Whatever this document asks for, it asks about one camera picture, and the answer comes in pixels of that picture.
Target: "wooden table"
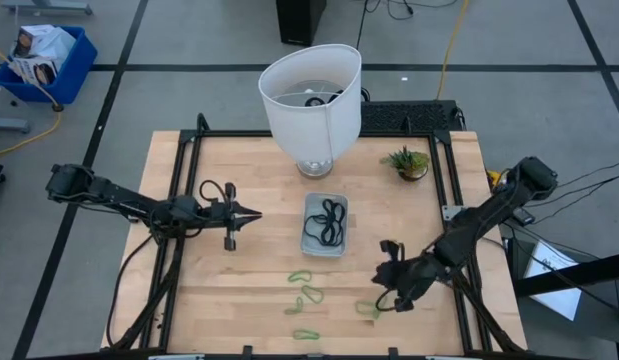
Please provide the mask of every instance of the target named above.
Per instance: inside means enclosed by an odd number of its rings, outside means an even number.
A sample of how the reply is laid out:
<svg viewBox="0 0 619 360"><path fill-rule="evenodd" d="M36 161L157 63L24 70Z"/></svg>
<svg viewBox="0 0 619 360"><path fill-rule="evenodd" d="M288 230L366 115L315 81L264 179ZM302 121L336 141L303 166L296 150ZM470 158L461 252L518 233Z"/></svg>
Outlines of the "wooden table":
<svg viewBox="0 0 619 360"><path fill-rule="evenodd" d="M141 193L166 197L177 139L178 132L154 133ZM489 189L477 136L473 132L452 133L452 140L465 204L478 205L489 197ZM241 353L244 345L252 345L256 354L386 355L389 347L397 347L401 355L461 354L452 290L444 285L434 284L411 312L384 313L373 320L354 308L356 301L373 301L383 290L370 281L375 267L387 259L380 252L380 240L404 242L406 255L411 257L442 231L433 173L417 183L406 183L378 162L403 144L429 152L426 139L360 138L336 161L328 177L316 181L301 177L272 138L204 138L197 183L204 179L220 184L231 181L237 186L238 201L264 216L238 233L235 252L223 249L222 229L205 230L187 240L168 351ZM444 151L441 146L438 149L446 194L453 203ZM186 178L183 171L180 193ZM307 192L348 197L350 242L344 257L301 254ZM125 257L146 236L144 225L132 225ZM499 239L500 235L494 229L487 237ZM122 278L112 327L114 339L122 335L147 300L155 252L155 245L144 249ZM504 252L481 241L478 260L485 304L511 338L525 347ZM285 315L283 311L293 307L301 286L287 282L287 276L300 269L313 272L311 285L322 288L325 299L319 305L305 301L301 314ZM475 316L469 305L467 308L473 346L479 348ZM160 320L158 311L154 329ZM320 340L293 340L292 332L299 328L319 332ZM152 332L152 344L157 344L158 332Z"/></svg>

